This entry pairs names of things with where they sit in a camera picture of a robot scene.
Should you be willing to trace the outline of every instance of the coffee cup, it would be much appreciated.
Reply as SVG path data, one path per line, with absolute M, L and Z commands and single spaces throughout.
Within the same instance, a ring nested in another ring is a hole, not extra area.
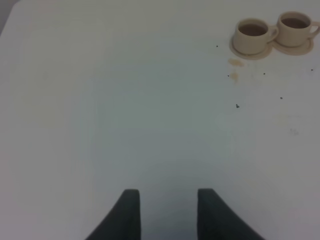
M 317 26 L 317 30 L 310 32 L 312 26 Z M 277 27 L 279 34 L 275 41 L 288 48 L 299 47 L 320 33 L 320 22 L 312 21 L 307 15 L 296 11 L 281 14 Z
M 235 50 L 243 55 L 256 55 L 267 48 L 267 43 L 279 33 L 277 26 L 270 26 L 256 18 L 247 18 L 238 22 L 232 39 Z

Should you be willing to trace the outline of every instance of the table surface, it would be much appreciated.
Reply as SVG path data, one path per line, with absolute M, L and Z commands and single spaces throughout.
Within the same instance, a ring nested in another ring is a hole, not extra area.
M 320 37 L 304 56 L 228 63 L 239 20 L 319 9 L 17 3 L 0 37 L 0 238 L 84 239 L 137 188 L 143 239 L 195 240 L 197 189 L 213 188 L 268 240 L 319 239 Z

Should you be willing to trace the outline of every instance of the cup handle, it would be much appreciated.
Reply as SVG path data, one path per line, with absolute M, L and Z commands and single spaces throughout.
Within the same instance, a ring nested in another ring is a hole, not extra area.
M 318 22 L 318 21 L 313 21 L 312 23 L 311 23 L 311 25 L 312 26 L 316 26 L 316 27 L 318 27 L 317 28 L 317 30 L 315 30 L 314 32 L 310 32 L 309 33 L 309 39 L 313 39 L 315 36 L 317 36 L 319 33 L 320 33 L 320 22 Z
M 269 31 L 272 33 L 269 37 L 268 43 L 273 41 L 279 34 L 279 28 L 277 26 L 269 26 Z

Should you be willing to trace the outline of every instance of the black object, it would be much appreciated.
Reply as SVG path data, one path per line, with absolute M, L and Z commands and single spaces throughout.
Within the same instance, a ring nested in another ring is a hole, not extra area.
M 139 191 L 125 190 L 86 240 L 141 240 Z
M 264 240 L 213 189 L 198 190 L 198 240 Z

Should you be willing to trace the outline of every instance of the saucer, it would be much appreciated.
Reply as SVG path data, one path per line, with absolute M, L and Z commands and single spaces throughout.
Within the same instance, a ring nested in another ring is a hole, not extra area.
M 246 55 L 246 54 L 243 54 L 243 53 L 237 51 L 234 48 L 233 37 L 232 37 L 230 40 L 230 43 L 229 43 L 229 48 L 230 48 L 231 52 L 233 52 L 235 55 L 237 55 L 240 58 L 248 59 L 248 60 L 259 60 L 259 59 L 264 59 L 265 57 L 267 57 L 271 53 L 272 43 L 271 42 L 267 43 L 265 50 L 263 50 L 262 52 L 260 52 L 258 54 Z
M 297 47 L 286 47 L 281 45 L 280 43 L 277 43 L 276 41 L 273 41 L 272 46 L 284 54 L 299 56 L 309 53 L 314 48 L 314 40 L 308 39 L 304 44 Z

